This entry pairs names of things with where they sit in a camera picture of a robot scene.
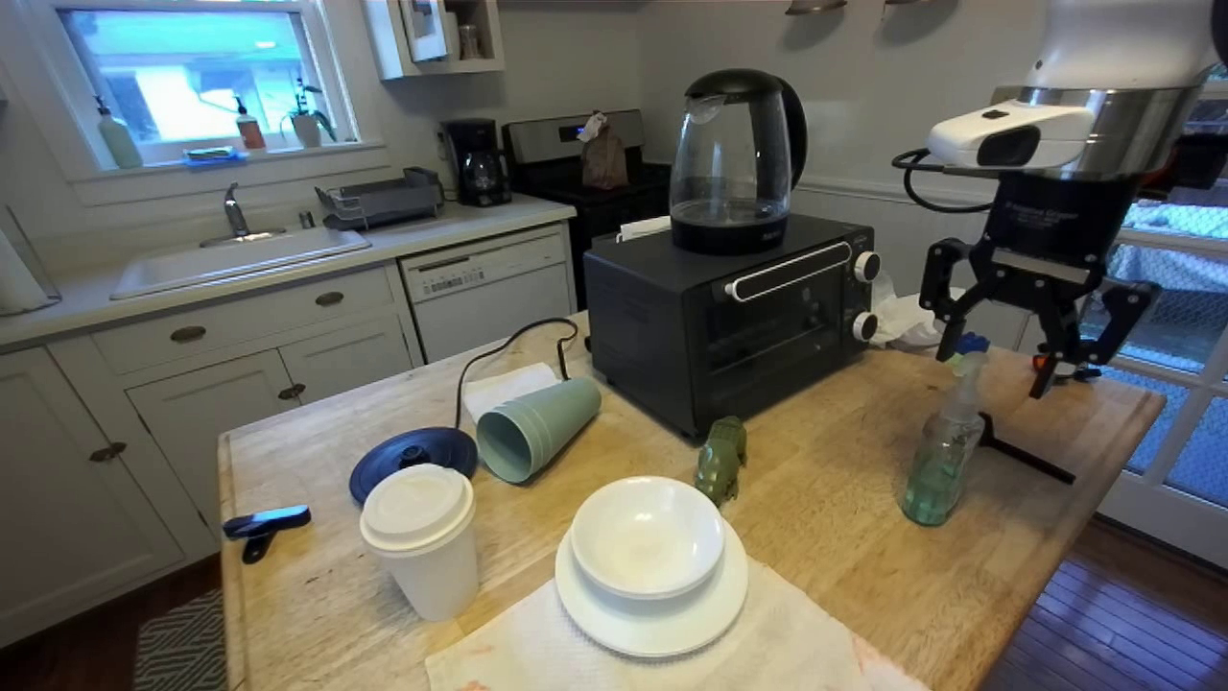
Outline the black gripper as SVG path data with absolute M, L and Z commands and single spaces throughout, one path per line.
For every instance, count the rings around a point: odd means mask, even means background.
M 1104 283 L 1110 248 L 1137 197 L 1137 181 L 1005 178 L 974 245 L 931 242 L 919 306 L 945 321 L 937 357 L 949 361 L 977 303 L 1010 303 L 1041 318 L 1033 352 L 1041 398 L 1060 365 L 1104 365 L 1157 300 L 1153 283 Z M 953 275 L 969 261 L 974 283 L 955 294 Z

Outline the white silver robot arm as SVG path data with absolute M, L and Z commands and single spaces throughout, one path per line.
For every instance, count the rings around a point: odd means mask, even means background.
M 997 181 L 981 239 L 924 259 L 941 361 L 981 300 L 1041 318 L 1033 396 L 1060 361 L 1104 365 L 1123 347 L 1157 289 L 1104 279 L 1104 259 L 1220 53 L 1224 0 L 1049 0 L 1023 83 L 928 129 L 945 174 Z

